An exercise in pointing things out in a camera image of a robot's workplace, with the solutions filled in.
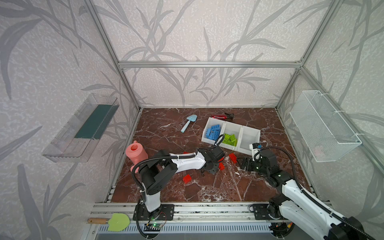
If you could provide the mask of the red lego slim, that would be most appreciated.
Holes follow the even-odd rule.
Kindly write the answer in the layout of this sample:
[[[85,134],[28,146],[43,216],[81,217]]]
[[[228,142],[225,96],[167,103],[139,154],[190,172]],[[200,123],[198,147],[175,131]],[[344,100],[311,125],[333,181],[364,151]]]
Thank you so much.
[[[225,169],[225,166],[223,163],[219,163],[219,170],[223,171]]]

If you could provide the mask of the blue lego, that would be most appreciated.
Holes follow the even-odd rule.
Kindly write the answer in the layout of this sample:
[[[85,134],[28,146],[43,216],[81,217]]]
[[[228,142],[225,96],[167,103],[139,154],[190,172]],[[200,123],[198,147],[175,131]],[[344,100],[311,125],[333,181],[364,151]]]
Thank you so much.
[[[216,141],[220,136],[220,131],[211,131],[210,140]]]

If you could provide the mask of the green lego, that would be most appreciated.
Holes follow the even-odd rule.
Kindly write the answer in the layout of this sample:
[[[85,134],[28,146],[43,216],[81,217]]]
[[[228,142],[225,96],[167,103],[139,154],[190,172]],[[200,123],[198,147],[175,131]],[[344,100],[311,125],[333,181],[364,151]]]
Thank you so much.
[[[236,139],[235,135],[231,135],[231,142],[230,145],[236,147],[238,140]]]
[[[225,134],[225,135],[224,135],[223,143],[228,144],[228,143],[230,143],[230,142],[231,142],[231,136],[228,135],[228,134]]]

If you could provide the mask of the red lego diagonal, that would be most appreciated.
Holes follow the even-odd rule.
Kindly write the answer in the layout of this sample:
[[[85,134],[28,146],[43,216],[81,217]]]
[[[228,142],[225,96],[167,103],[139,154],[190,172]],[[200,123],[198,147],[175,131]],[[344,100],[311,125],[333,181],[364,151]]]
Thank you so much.
[[[234,165],[238,163],[237,157],[234,153],[229,154],[229,158],[231,159],[231,161]]]

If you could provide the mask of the blue lego diagonal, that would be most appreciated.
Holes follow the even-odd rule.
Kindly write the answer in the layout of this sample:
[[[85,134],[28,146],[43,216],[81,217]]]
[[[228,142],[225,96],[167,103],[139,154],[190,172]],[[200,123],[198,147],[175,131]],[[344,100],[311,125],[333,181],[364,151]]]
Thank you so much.
[[[206,130],[206,132],[205,132],[205,138],[207,138],[207,139],[210,138],[211,131],[212,131],[211,128],[208,128],[208,129]]]

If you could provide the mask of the blue lego horizontal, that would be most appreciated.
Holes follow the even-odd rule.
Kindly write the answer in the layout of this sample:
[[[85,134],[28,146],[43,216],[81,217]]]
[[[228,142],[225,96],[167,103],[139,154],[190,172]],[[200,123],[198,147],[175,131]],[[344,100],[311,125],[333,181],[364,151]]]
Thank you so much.
[[[211,130],[212,131],[220,131],[221,130],[221,126],[220,125],[211,126]]]

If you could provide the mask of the red lego bottom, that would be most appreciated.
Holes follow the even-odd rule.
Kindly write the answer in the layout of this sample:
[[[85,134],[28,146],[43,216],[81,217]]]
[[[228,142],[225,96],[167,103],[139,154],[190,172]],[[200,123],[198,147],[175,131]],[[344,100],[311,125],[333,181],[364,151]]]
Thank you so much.
[[[189,174],[183,177],[183,182],[185,184],[188,184],[191,181],[192,181],[192,177]]]

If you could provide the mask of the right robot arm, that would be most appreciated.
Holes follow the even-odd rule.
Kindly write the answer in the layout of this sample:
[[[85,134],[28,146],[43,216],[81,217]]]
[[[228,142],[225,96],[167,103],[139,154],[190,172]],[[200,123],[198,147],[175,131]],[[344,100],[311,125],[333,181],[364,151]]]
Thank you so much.
[[[274,147],[263,148],[250,144],[251,157],[245,158],[245,170],[264,177],[279,195],[270,199],[268,212],[271,218],[285,218],[298,226],[314,240],[371,240],[363,225],[354,217],[346,218],[328,207],[305,189],[292,174],[281,170]]]

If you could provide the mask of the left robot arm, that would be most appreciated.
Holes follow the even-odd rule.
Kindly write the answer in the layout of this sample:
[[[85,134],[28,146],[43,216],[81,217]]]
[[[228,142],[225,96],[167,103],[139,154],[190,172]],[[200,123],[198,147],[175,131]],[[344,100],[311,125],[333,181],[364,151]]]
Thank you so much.
[[[161,190],[175,174],[188,170],[216,174],[220,162],[225,158],[219,146],[223,140],[224,135],[220,135],[213,146],[196,149],[190,154],[176,155],[159,151],[156,156],[134,165],[131,174],[142,194],[139,203],[144,204],[149,213],[158,212],[161,207]]]

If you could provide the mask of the white left bin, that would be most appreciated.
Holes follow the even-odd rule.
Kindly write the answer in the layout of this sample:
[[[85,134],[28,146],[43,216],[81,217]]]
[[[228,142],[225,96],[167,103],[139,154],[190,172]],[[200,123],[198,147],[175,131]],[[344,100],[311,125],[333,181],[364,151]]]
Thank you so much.
[[[219,136],[224,134],[225,126],[225,121],[208,118],[202,134],[202,142],[213,145]]]

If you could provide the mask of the white bin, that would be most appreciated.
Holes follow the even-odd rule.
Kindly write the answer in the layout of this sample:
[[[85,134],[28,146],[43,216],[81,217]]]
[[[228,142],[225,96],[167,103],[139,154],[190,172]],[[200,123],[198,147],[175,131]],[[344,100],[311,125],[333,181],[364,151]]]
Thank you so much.
[[[250,145],[260,143],[261,131],[258,129],[242,126],[236,151],[248,156],[252,155]]]
[[[219,136],[224,134],[225,126],[225,121],[208,118],[202,134],[202,142],[213,145]]]
[[[230,122],[223,124],[221,135],[224,136],[224,140],[221,142],[220,147],[237,151],[239,144],[239,138],[242,126]]]

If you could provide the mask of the light blue toy shovel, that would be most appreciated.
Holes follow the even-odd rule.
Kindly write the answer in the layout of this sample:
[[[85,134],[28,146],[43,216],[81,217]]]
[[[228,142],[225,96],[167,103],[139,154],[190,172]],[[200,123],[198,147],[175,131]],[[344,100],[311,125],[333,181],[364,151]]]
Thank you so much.
[[[186,131],[186,129],[188,128],[189,124],[191,122],[195,122],[197,120],[197,115],[190,115],[187,117],[187,122],[186,124],[183,126],[183,128],[181,129],[181,132],[184,133]]]

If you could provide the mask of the pink watering can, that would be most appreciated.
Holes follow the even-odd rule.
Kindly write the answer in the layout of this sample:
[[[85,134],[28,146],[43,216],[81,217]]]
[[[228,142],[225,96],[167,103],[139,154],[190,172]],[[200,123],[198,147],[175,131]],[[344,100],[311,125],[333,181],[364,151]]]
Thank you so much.
[[[131,171],[133,170],[136,164],[149,158],[148,153],[144,149],[143,145],[141,145],[137,141],[134,141],[126,148],[126,156],[133,163],[133,165],[131,166]]]

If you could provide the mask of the aluminium front rail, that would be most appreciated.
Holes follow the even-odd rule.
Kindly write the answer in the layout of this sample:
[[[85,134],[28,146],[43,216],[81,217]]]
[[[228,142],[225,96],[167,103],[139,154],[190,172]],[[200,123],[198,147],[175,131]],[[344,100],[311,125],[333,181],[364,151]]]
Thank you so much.
[[[312,219],[309,214],[301,214],[301,208],[295,209],[294,204],[289,204],[288,209],[280,220],[255,220],[254,214],[250,211],[253,204],[268,204],[267,202],[185,202],[185,203],[163,203],[175,205],[174,218],[167,223],[279,223],[290,220],[306,219],[320,225],[323,221],[328,224],[338,224],[337,220],[322,212],[320,217]],[[109,219],[114,213],[126,214],[132,221],[137,203],[106,203],[95,204],[91,210],[90,218]]]

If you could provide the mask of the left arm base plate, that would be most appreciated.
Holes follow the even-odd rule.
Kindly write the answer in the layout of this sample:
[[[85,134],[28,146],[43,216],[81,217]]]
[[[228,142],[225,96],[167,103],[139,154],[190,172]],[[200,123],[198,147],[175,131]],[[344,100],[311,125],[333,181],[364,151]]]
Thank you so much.
[[[133,220],[136,221],[171,221],[174,218],[175,205],[162,204],[158,209],[149,212],[144,204],[135,207]]]

